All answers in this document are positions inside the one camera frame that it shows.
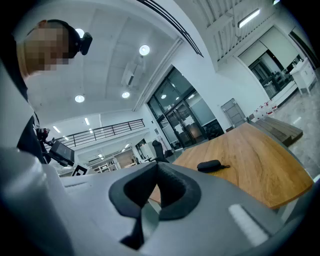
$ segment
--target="white cabinet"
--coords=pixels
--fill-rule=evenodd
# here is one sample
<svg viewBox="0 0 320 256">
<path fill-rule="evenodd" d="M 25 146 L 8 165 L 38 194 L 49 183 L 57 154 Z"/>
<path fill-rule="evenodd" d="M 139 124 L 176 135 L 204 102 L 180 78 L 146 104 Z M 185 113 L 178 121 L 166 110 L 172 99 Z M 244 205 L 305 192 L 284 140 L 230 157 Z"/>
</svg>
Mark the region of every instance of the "white cabinet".
<svg viewBox="0 0 320 256">
<path fill-rule="evenodd" d="M 309 87 L 317 78 L 308 58 L 305 58 L 303 62 L 300 61 L 296 67 L 291 70 L 290 75 L 293 76 L 301 94 L 301 89 L 304 88 L 306 88 L 307 92 L 310 94 Z"/>
</svg>

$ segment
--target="ceiling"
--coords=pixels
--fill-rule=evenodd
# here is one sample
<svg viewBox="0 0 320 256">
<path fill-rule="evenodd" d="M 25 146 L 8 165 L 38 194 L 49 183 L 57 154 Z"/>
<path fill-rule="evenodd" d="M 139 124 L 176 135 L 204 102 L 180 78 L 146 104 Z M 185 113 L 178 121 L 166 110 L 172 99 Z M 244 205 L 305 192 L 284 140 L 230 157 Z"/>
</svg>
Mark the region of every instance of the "ceiling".
<svg viewBox="0 0 320 256">
<path fill-rule="evenodd" d="M 232 56 L 253 31 L 274 18 L 277 5 L 272 0 L 175 0 L 189 16 L 213 59 L 215 67 Z M 238 28 L 238 22 L 256 9 L 260 14 Z"/>
<path fill-rule="evenodd" d="M 84 117 L 76 117 L 69 120 L 64 120 L 60 122 L 55 122 L 52 124 L 47 124 L 46 127 L 50 129 L 47 141 L 50 141 L 52 138 L 61 138 L 62 136 L 68 136 L 72 134 L 81 133 L 91 129 L 96 129 L 101 127 L 100 115 L 89 115 L 86 116 L 88 119 L 89 125 L 86 124 Z M 58 133 L 53 126 L 56 126 L 60 133 Z"/>
<path fill-rule="evenodd" d="M 93 37 L 87 55 L 78 53 L 69 65 L 57 66 L 55 71 L 45 71 L 26 82 L 29 101 L 46 124 L 133 109 L 177 38 L 173 28 L 167 33 L 132 12 L 85 1 L 59 1 L 33 9 L 17 30 L 17 38 L 22 39 L 43 19 L 64 20 Z M 128 89 L 122 85 L 122 77 L 127 63 L 139 60 L 142 45 L 148 45 L 150 53 L 143 57 L 141 78 Z M 130 92 L 127 99 L 122 98 L 125 91 Z M 84 95 L 85 101 L 75 102 L 77 95 Z"/>
</svg>

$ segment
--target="glass wall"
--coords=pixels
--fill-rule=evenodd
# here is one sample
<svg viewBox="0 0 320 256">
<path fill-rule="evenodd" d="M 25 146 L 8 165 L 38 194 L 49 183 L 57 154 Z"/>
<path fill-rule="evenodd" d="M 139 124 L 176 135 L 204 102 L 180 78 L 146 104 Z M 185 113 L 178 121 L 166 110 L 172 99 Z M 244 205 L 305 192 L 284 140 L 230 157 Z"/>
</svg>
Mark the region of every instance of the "glass wall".
<svg viewBox="0 0 320 256">
<path fill-rule="evenodd" d="M 249 66 L 270 99 L 294 80 L 289 73 L 292 68 L 292 63 L 284 68 L 270 50 Z"/>
<path fill-rule="evenodd" d="M 169 72 L 148 104 L 174 149 L 224 134 L 206 102 L 176 68 Z"/>
</svg>

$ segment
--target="white ceiling panel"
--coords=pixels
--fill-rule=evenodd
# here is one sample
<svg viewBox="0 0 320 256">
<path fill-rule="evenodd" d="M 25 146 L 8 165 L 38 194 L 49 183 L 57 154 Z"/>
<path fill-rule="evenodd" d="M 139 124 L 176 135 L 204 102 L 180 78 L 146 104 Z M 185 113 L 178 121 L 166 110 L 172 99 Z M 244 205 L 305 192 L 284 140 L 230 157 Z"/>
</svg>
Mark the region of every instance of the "white ceiling panel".
<svg viewBox="0 0 320 256">
<path fill-rule="evenodd" d="M 58 66 L 56 71 L 44 72 L 26 82 L 29 101 L 40 119 L 58 121 L 101 113 L 101 105 L 112 106 L 107 111 L 134 108 L 137 95 L 147 86 L 174 40 L 172 34 L 164 33 L 163 27 L 158 28 L 141 15 L 127 11 L 130 9 L 85 1 L 52 1 L 38 6 L 26 16 L 17 37 L 22 37 L 37 22 L 48 18 L 64 20 L 93 37 L 87 55 L 78 53 L 69 65 Z M 178 35 L 173 27 L 168 29 Z M 144 57 L 145 73 L 137 83 L 138 87 L 126 88 L 121 85 L 125 67 L 140 56 L 139 48 L 144 44 L 151 49 Z M 130 99 L 121 97 L 124 91 L 130 92 Z M 82 105 L 89 108 L 74 101 L 77 95 L 84 95 L 85 104 Z"/>
</svg>

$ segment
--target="black chair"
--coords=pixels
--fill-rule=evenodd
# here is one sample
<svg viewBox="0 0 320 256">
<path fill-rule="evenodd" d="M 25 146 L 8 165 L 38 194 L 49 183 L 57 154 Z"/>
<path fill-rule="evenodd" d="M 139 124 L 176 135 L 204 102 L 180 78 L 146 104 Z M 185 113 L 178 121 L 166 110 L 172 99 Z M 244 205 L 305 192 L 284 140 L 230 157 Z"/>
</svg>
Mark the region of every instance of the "black chair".
<svg viewBox="0 0 320 256">
<path fill-rule="evenodd" d="M 159 141 L 154 140 L 152 142 L 152 146 L 154 147 L 156 158 L 154 159 L 147 159 L 149 162 L 156 161 L 156 162 L 165 162 L 169 163 L 169 161 L 165 158 L 164 152 L 162 150 L 162 145 Z"/>
</svg>

